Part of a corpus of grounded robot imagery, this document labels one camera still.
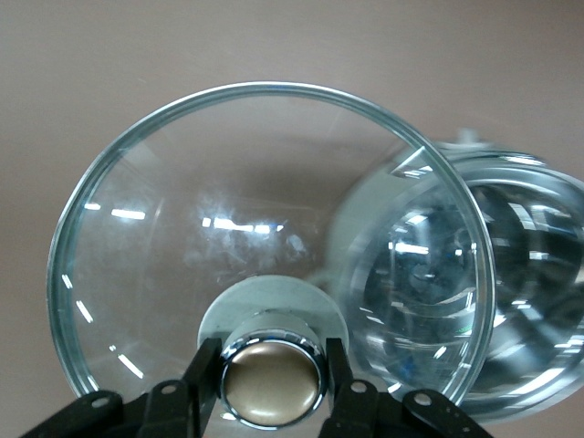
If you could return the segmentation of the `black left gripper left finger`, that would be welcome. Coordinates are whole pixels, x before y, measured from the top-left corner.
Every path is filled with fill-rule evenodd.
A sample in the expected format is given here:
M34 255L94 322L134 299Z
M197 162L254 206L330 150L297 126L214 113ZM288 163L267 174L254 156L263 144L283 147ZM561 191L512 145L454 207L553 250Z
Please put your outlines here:
M25 437L202 437L217 399L222 343L206 339L178 380L125 402L115 391L86 394Z

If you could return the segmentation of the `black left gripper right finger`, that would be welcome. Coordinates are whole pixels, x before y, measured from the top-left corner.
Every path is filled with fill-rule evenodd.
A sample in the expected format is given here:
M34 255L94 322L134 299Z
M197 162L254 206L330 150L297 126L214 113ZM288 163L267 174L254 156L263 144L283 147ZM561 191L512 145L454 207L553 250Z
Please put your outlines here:
M333 397L322 437L473 437L475 421L438 391L410 391L401 401L353 376L341 339L326 340Z

